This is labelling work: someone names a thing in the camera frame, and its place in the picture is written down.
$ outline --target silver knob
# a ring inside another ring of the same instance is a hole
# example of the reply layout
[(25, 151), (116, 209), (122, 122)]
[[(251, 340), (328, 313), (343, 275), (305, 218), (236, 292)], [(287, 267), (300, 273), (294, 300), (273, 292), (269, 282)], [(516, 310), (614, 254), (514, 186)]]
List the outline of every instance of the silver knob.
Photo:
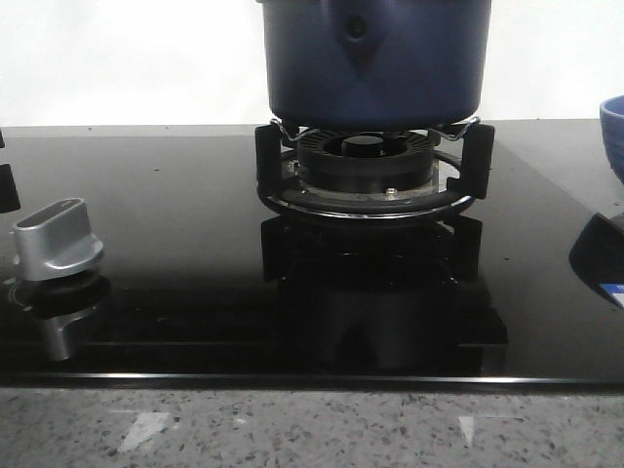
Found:
[(104, 244), (91, 232), (87, 204), (80, 198), (53, 203), (13, 226), (19, 276), (45, 281), (95, 265)]

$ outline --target white wall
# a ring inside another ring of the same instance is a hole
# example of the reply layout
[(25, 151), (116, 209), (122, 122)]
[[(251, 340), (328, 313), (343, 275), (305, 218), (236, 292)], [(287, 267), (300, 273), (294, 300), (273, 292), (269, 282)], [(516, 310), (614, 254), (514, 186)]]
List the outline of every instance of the white wall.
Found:
[[(624, 94), (624, 0), (493, 0), (486, 119)], [(265, 122), (254, 0), (0, 0), (0, 125)]]

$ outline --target blue bowl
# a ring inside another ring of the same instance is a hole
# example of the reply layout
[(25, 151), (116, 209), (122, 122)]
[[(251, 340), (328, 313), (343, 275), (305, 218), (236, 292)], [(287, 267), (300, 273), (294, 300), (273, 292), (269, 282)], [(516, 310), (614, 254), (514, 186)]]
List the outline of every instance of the blue bowl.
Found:
[(614, 97), (601, 104), (601, 125), (608, 162), (624, 182), (624, 96)]

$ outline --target blue label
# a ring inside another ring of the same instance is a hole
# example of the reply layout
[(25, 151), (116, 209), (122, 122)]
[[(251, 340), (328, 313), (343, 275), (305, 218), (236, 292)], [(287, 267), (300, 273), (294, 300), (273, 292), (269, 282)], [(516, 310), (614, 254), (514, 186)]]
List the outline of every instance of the blue label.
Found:
[(624, 308), (624, 285), (601, 285), (601, 288)]
[(601, 285), (609, 294), (624, 294), (624, 285)]

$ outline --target stove knob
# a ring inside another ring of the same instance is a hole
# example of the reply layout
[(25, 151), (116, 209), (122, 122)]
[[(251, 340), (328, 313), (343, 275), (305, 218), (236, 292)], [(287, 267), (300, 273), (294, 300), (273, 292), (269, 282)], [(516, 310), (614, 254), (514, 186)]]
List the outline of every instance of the stove knob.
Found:
[(342, 156), (349, 158), (378, 158), (383, 150), (383, 138), (375, 135), (357, 135), (342, 142)]
[(104, 245), (91, 233), (87, 204), (80, 198), (53, 203), (13, 226), (19, 276), (45, 281), (80, 273), (103, 256)]

